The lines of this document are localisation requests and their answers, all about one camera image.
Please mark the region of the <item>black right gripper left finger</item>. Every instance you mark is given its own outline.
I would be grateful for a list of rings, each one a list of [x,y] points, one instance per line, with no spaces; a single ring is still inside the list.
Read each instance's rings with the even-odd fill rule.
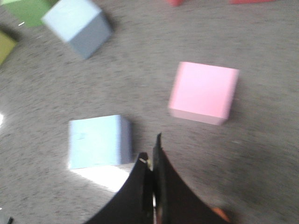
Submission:
[[[153,175],[148,154],[139,153],[127,180],[87,224],[152,224]]]

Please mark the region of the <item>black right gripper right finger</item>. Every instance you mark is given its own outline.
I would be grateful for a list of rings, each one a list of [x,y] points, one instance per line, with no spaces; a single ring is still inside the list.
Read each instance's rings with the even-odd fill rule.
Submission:
[[[159,224],[228,224],[187,186],[162,149],[162,134],[153,148],[154,194]]]

